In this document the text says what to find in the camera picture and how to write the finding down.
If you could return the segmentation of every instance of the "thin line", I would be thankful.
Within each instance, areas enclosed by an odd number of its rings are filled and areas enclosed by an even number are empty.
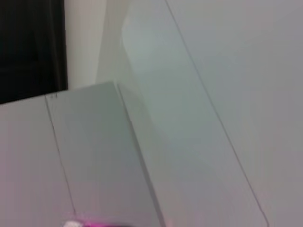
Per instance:
[[[202,80],[202,76],[201,76],[201,74],[200,74],[200,72],[199,72],[199,70],[198,70],[198,68],[197,68],[197,66],[196,66],[196,64],[195,64],[195,61],[194,61],[193,56],[191,55],[191,53],[190,53],[190,51],[189,51],[189,48],[188,48],[188,46],[187,46],[187,43],[185,42],[185,39],[184,39],[183,34],[182,34],[182,32],[181,32],[181,29],[180,29],[180,27],[179,27],[179,25],[178,25],[178,23],[177,23],[177,20],[176,20],[174,14],[173,14],[173,12],[172,12],[172,10],[171,10],[171,8],[170,8],[169,3],[167,2],[167,0],[164,0],[164,1],[165,1],[165,3],[166,3],[166,5],[167,5],[167,7],[168,7],[168,10],[169,10],[169,12],[170,12],[170,14],[171,14],[171,16],[172,16],[172,19],[173,19],[173,21],[174,21],[174,23],[175,23],[175,25],[176,25],[176,27],[177,27],[178,33],[179,33],[179,35],[180,35],[180,37],[181,37],[182,43],[183,43],[183,45],[184,45],[184,47],[185,47],[185,49],[186,49],[186,52],[187,52],[187,54],[188,54],[188,56],[189,56],[189,59],[190,59],[191,63],[192,63],[193,66],[194,66],[194,69],[195,69],[195,71],[196,71],[196,74],[198,75],[198,78],[199,78],[199,80],[200,80],[200,82],[201,82],[201,84],[202,84],[203,89],[205,90],[206,96],[207,96],[207,98],[208,98],[208,100],[209,100],[209,102],[210,102],[210,104],[211,104],[211,107],[213,108],[214,113],[215,113],[217,119],[219,120],[221,127],[223,128],[224,134],[225,134],[225,136],[226,136],[226,138],[227,138],[227,140],[228,140],[228,142],[229,142],[229,144],[230,144],[230,146],[231,146],[231,148],[232,148],[232,150],[233,150],[233,153],[234,153],[234,155],[235,155],[235,157],[236,157],[236,159],[237,159],[237,161],[238,161],[238,164],[239,164],[239,166],[240,166],[240,168],[241,168],[241,171],[243,172],[244,177],[245,177],[245,179],[246,179],[246,181],[247,181],[247,183],[248,183],[248,185],[249,185],[249,187],[250,187],[250,190],[251,190],[252,195],[253,195],[253,197],[254,197],[254,199],[255,199],[257,205],[258,205],[258,208],[260,209],[260,211],[261,211],[261,213],[262,213],[262,215],[263,215],[263,217],[264,217],[264,219],[265,219],[265,221],[266,221],[266,225],[267,225],[267,227],[269,227],[268,218],[267,218],[267,216],[265,215],[265,212],[264,212],[264,210],[262,209],[261,204],[260,204],[259,201],[258,201],[257,195],[255,194],[255,192],[254,192],[254,190],[253,190],[253,188],[252,188],[252,186],[251,186],[250,181],[248,180],[248,177],[247,177],[247,175],[246,175],[246,173],[245,173],[245,171],[244,171],[243,165],[241,164],[240,159],[239,159],[239,157],[238,157],[238,155],[237,155],[236,149],[235,149],[234,145],[232,144],[232,140],[231,140],[231,138],[229,137],[229,135],[228,135],[228,133],[227,133],[227,130],[226,130],[226,128],[225,128],[225,126],[224,126],[224,124],[223,124],[223,122],[222,122],[222,120],[221,120],[221,117],[220,117],[220,115],[219,115],[217,109],[216,109],[215,106],[214,106],[214,103],[213,103],[213,101],[212,101],[212,99],[211,99],[211,97],[210,97],[210,95],[209,95],[209,93],[208,93],[208,90],[206,89],[206,86],[205,86],[205,84],[204,84],[204,82],[203,82],[203,80]]]
[[[148,190],[149,190],[150,195],[151,195],[151,200],[154,204],[156,214],[157,214],[159,222],[160,222],[160,226],[165,227],[166,224],[165,224],[165,221],[164,221],[164,216],[163,216],[163,213],[161,211],[160,204],[159,204],[158,198],[157,198],[156,193],[155,193],[155,189],[152,185],[151,177],[150,177],[149,172],[147,170],[146,163],[145,163],[143,155],[142,155],[142,151],[141,151],[141,147],[139,145],[138,138],[136,137],[136,134],[134,132],[134,126],[133,126],[132,121],[129,117],[129,114],[128,114],[128,111],[127,111],[127,108],[126,108],[126,105],[125,105],[125,101],[123,99],[122,92],[121,92],[120,86],[118,84],[117,84],[117,90],[118,90],[118,93],[119,93],[121,101],[122,101],[123,110],[125,112],[128,125],[130,127],[131,136],[132,136],[132,139],[134,141],[134,145],[135,145],[138,157],[139,157],[139,162],[140,162],[141,169],[143,171],[143,176],[146,180],[147,187],[148,187]]]
[[[50,120],[51,125],[52,125],[53,137],[55,139],[55,143],[56,143],[56,147],[57,147],[57,151],[58,151],[58,155],[59,155],[59,160],[60,160],[60,165],[61,165],[61,168],[63,170],[64,179],[65,179],[65,182],[66,182],[66,185],[67,185],[68,194],[69,194],[69,197],[70,197],[70,200],[71,200],[72,212],[73,212],[74,216],[77,217],[76,208],[75,208],[74,202],[72,200],[72,196],[71,196],[70,184],[68,183],[66,171],[65,171],[65,168],[64,168],[64,165],[63,165],[63,162],[62,162],[61,153],[60,153],[60,149],[59,149],[59,145],[58,145],[58,140],[57,140],[57,136],[56,136],[56,131],[55,131],[55,127],[53,125],[51,111],[49,109],[49,104],[48,104],[46,95],[45,95],[45,104],[46,104],[46,108],[47,108],[48,117],[49,117],[49,120]]]

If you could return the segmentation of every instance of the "pink object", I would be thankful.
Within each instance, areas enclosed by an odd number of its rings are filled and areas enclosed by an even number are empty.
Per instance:
[[[63,227],[106,227],[106,225],[84,221],[67,221]]]
[[[74,221],[65,222],[63,227],[130,227],[130,226],[128,226],[128,225],[108,225],[108,224],[100,224],[100,223],[74,220]]]

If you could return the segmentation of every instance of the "white cabinet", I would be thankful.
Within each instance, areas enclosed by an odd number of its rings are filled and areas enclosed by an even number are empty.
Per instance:
[[[113,83],[48,95],[47,102],[78,217],[159,227]]]
[[[0,106],[2,226],[59,227],[71,201],[45,97]]]

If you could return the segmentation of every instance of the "dark doorway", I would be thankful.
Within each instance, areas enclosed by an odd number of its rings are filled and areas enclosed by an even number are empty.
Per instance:
[[[1,0],[0,104],[65,89],[64,0]]]

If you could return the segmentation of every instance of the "white panel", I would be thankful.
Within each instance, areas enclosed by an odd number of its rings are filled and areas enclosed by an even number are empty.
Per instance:
[[[2,226],[59,227],[71,201],[45,98],[0,106]]]
[[[107,0],[64,0],[69,89],[96,83]]]
[[[303,2],[169,3],[270,224],[301,225]]]
[[[47,99],[78,217],[159,227],[114,85]]]
[[[120,2],[107,2],[98,77],[122,82],[167,226],[266,226],[165,2]]]

